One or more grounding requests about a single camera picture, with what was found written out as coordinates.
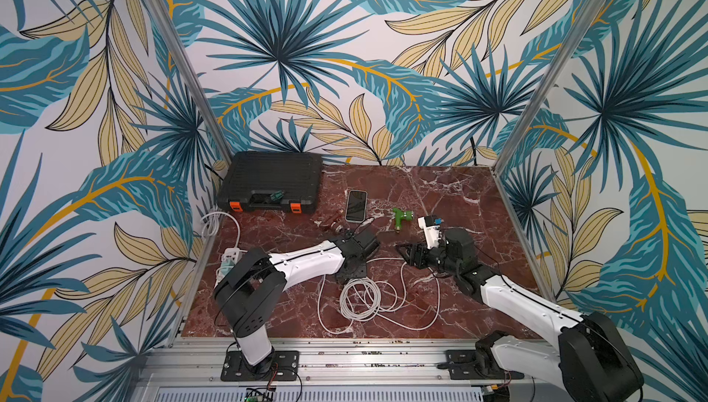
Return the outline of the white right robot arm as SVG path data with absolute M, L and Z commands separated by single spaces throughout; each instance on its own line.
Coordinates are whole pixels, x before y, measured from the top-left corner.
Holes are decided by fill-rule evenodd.
M 497 330 L 472 352 L 450 354 L 453 377 L 475 374 L 512 381 L 516 374 L 555 385 L 574 401 L 625 401 L 643 396 L 645 380 L 615 324 L 601 313 L 579 313 L 528 291 L 479 260 L 469 232 L 429 227 L 425 243 L 398 245 L 411 267 L 449 276 L 470 299 L 516 320 L 540 336 L 524 341 Z

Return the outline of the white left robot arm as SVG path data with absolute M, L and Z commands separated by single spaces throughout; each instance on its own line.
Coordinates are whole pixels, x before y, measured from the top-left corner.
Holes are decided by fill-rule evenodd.
M 312 278 L 338 281 L 367 277 L 367 261 L 380 243 L 370 230 L 349 233 L 288 253 L 256 247 L 242 254 L 216 285 L 213 298 L 238 350 L 226 355 L 221 380 L 255 382 L 276 376 L 296 379 L 297 352 L 278 353 L 267 335 L 267 322 L 280 296 Z

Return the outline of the blue-cased smartphone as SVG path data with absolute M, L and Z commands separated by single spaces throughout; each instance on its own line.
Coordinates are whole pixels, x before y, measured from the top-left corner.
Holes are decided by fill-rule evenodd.
M 361 190 L 348 191 L 345 221 L 362 223 L 367 217 L 368 194 Z

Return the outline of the green plastic fitting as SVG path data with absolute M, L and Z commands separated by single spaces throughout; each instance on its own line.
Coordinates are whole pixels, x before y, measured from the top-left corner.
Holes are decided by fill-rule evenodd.
M 401 210 L 400 208 L 393 208 L 392 213 L 394 219 L 395 232 L 402 231 L 403 223 L 405 221 L 413 221 L 413 219 L 415 219 L 415 214 L 412 210 Z

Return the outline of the green black screwdriver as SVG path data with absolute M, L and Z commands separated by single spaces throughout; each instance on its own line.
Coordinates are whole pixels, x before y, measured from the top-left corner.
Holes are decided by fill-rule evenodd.
M 282 201 L 282 198 L 283 198 L 283 197 L 284 197 L 284 191 L 283 191 L 283 190 L 278 190 L 278 191 L 276 191 L 276 192 L 270 194 L 269 197 L 268 197 L 268 200 L 269 200 L 270 202 L 279 203 L 280 201 Z

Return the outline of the black plastic tool case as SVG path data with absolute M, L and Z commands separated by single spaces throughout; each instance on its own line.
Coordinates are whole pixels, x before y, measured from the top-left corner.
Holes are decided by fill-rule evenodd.
M 232 158 L 217 195 L 225 211 L 279 210 L 313 214 L 317 209 L 323 158 L 315 153 L 243 151 Z M 279 203 L 270 194 L 284 191 Z

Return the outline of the white power strip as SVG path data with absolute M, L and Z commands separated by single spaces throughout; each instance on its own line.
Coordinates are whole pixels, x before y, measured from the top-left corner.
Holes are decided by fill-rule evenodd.
M 221 255 L 221 263 L 216 272 L 216 280 L 214 288 L 217 288 L 224 278 L 230 273 L 235 265 L 243 257 L 244 251 L 238 247 L 228 248 Z

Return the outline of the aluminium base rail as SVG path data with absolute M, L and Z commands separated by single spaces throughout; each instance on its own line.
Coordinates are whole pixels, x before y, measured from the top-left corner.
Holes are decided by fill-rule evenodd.
M 299 352 L 298 375 L 276 382 L 273 401 L 551 401 L 564 395 L 538 379 L 454 380 L 441 369 L 448 350 L 466 339 L 274 339 L 277 350 Z M 243 401 L 266 382 L 226 382 L 222 337 L 183 337 L 149 356 L 135 401 Z

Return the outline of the aluminium frame post right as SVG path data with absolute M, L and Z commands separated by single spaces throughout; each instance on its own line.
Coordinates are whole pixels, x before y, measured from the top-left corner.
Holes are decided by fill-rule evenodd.
M 523 111 L 523 114 L 519 116 L 516 126 L 509 135 L 503 152 L 492 167 L 492 174 L 496 178 L 499 178 L 509 166 L 514 152 L 519 147 L 530 124 L 540 110 L 543 101 L 547 98 L 549 91 L 553 87 L 556 79 L 558 79 L 566 63 L 572 59 L 573 53 L 584 39 L 584 35 L 586 35 L 594 24 L 594 19 L 601 11 L 605 1 L 606 0 L 587 0 L 584 7 L 580 10 L 577 21 L 569 29 L 564 42 L 560 44 L 560 50 L 549 64 L 548 70 L 540 81 L 540 85 L 535 90 L 527 108 Z

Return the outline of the aluminium frame post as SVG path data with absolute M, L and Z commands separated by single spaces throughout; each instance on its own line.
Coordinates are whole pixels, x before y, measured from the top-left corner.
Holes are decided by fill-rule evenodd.
M 169 10 L 165 5 L 163 5 L 162 0 L 143 1 L 147 7 L 147 11 L 149 11 L 149 14 L 153 17 L 153 21 L 165 42 L 167 50 L 173 56 L 175 66 L 183 78 L 184 84 L 186 84 L 186 87 L 195 101 L 195 105 L 202 114 L 206 128 L 215 140 L 216 147 L 221 155 L 221 158 L 230 164 L 232 162 L 232 151 L 230 150 L 230 145 L 219 128 L 217 118 L 211 109 L 208 98 L 200 82 L 198 81 L 198 77 L 193 66 L 189 62 L 186 50 L 181 39 L 179 38 L 175 25 L 170 18 Z
M 523 114 L 519 116 L 516 126 L 509 135 L 503 152 L 492 167 L 492 174 L 496 178 L 499 178 L 509 166 L 514 152 L 519 147 L 530 124 L 540 110 L 543 101 L 547 98 L 549 91 L 553 87 L 556 79 L 558 79 L 566 63 L 572 59 L 573 53 L 584 39 L 584 35 L 586 35 L 594 24 L 594 19 L 601 11 L 605 1 L 606 0 L 587 0 L 584 7 L 580 10 L 577 21 L 569 29 L 564 42 L 560 44 L 560 50 L 549 64 L 548 70 L 540 81 L 540 85 L 535 90 L 527 108 L 523 111 Z

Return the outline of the aluminium frame post left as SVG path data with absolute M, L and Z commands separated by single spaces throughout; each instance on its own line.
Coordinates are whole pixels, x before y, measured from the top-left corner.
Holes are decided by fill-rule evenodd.
M 200 82 L 198 81 L 198 77 L 193 66 L 189 62 L 186 50 L 181 39 L 179 38 L 175 25 L 170 18 L 169 10 L 165 5 L 163 5 L 162 0 L 143 1 L 147 7 L 147 11 L 149 11 L 149 14 L 153 17 L 153 21 L 165 42 L 167 50 L 173 56 L 175 66 L 183 78 L 184 84 L 186 84 L 186 87 L 195 101 L 195 105 L 202 114 L 206 128 L 215 140 L 216 147 L 221 155 L 221 158 L 230 164 L 232 162 L 232 151 L 230 150 L 230 145 L 219 128 L 217 118 L 211 109 L 208 98 Z

